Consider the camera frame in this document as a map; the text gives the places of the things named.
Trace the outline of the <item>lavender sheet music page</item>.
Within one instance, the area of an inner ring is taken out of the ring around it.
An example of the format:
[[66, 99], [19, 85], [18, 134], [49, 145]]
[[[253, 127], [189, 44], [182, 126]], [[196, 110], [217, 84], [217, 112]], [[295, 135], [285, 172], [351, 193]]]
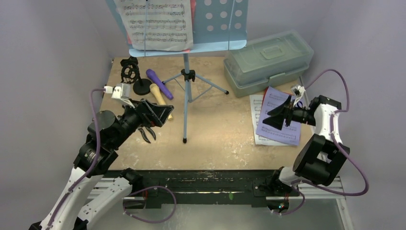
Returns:
[[272, 87], [266, 90], [262, 100], [257, 127], [255, 128], [255, 134], [259, 137], [256, 144], [271, 146], [299, 145], [301, 124], [291, 121], [287, 125], [283, 109], [278, 109], [278, 106], [283, 106], [287, 99], [293, 102], [295, 96]]

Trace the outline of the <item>red folder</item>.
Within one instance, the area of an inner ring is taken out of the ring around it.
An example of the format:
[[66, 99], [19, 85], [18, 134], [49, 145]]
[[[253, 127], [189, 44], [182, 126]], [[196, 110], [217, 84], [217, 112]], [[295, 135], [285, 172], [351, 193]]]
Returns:
[[284, 102], [288, 98], [288, 96], [291, 96], [291, 94], [281, 92], [277, 89], [269, 87], [263, 95], [262, 102], [264, 103], [265, 101], [268, 101], [268, 100]]

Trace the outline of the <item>black round-base microphone stand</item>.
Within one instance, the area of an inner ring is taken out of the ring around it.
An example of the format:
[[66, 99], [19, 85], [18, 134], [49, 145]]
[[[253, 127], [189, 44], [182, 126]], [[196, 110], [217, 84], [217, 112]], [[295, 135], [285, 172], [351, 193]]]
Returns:
[[[138, 60], [136, 57], [129, 57], [127, 59], [122, 59], [120, 61], [120, 64], [123, 62], [135, 62], [138, 64]], [[136, 82], [133, 83], [133, 91], [137, 95], [147, 95], [150, 93], [150, 88], [149, 86], [152, 84], [152, 82], [149, 79], [143, 79], [141, 78], [140, 72], [139, 72], [139, 77], [137, 78]]]

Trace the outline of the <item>purple toy microphone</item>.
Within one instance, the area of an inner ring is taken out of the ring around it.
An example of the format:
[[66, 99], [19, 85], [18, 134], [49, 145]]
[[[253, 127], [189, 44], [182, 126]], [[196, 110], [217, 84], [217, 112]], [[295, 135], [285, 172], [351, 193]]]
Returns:
[[147, 69], [146, 70], [146, 75], [147, 77], [155, 83], [159, 89], [163, 92], [163, 94], [169, 99], [173, 100], [174, 96], [170, 92], [170, 90], [165, 86], [165, 84], [160, 80], [160, 78], [157, 76], [157, 74], [154, 72], [152, 69]]

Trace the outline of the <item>light blue music stand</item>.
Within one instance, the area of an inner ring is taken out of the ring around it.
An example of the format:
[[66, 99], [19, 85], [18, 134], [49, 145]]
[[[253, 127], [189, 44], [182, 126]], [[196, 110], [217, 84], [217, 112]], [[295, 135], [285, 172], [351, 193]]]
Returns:
[[194, 101], [191, 83], [201, 76], [190, 68], [189, 54], [237, 50], [247, 43], [246, 0], [190, 0], [192, 7], [192, 48], [183, 51], [137, 50], [130, 45], [121, 17], [116, 11], [114, 0], [107, 1], [111, 14], [125, 37], [129, 55], [132, 57], [153, 57], [181, 54], [184, 67], [179, 72], [185, 81], [184, 106]]

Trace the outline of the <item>black tripod microphone stand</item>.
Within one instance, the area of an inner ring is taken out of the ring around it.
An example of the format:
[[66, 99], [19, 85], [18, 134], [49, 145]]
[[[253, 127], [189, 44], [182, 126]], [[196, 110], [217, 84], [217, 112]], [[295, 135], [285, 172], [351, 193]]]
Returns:
[[123, 62], [121, 63], [121, 83], [133, 84], [139, 77], [138, 64], [135, 62]]

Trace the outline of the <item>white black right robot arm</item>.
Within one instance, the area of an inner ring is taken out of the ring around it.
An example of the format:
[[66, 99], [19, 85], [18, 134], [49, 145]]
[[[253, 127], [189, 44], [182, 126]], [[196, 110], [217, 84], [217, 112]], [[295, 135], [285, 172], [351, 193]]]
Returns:
[[341, 103], [320, 95], [308, 107], [300, 108], [293, 104], [291, 97], [267, 113], [262, 124], [281, 130], [292, 122], [315, 127], [315, 132], [296, 157], [292, 167], [281, 167], [269, 181], [269, 189], [275, 195], [290, 192], [298, 181], [309, 181], [315, 185], [330, 185], [346, 161], [339, 150], [349, 151], [342, 144], [339, 135], [333, 140], [330, 136], [330, 117], [341, 109]]

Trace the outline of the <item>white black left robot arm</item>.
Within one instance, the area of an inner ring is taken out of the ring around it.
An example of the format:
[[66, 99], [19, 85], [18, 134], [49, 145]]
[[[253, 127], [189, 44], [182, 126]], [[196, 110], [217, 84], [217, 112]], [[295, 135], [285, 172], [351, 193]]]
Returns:
[[87, 203], [91, 191], [118, 157], [119, 147], [142, 127], [162, 127], [174, 107], [148, 100], [129, 100], [122, 115], [104, 110], [95, 114], [88, 126], [85, 144], [74, 160], [69, 180], [50, 213], [33, 223], [32, 230], [90, 230], [125, 195], [137, 196], [143, 189], [143, 177], [125, 169], [112, 186]]

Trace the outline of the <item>translucent green storage box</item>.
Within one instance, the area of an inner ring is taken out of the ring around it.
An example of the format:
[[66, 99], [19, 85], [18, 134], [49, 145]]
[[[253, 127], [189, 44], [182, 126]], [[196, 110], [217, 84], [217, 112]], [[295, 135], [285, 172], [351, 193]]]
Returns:
[[228, 51], [225, 78], [235, 97], [297, 80], [308, 68], [314, 50], [295, 30], [256, 39]]

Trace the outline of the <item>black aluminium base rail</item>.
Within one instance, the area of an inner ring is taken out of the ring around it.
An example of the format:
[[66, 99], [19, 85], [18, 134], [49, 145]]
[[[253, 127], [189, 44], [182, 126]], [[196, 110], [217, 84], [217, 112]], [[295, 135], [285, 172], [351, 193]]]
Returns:
[[289, 202], [306, 200], [340, 199], [341, 196], [300, 184], [290, 192], [275, 192], [268, 183], [276, 170], [110, 170], [94, 186], [87, 201], [101, 197], [108, 190], [117, 193], [128, 180], [137, 178], [121, 199], [128, 208], [161, 208], [163, 204], [188, 205], [250, 205], [276, 209], [280, 203], [287, 207]]

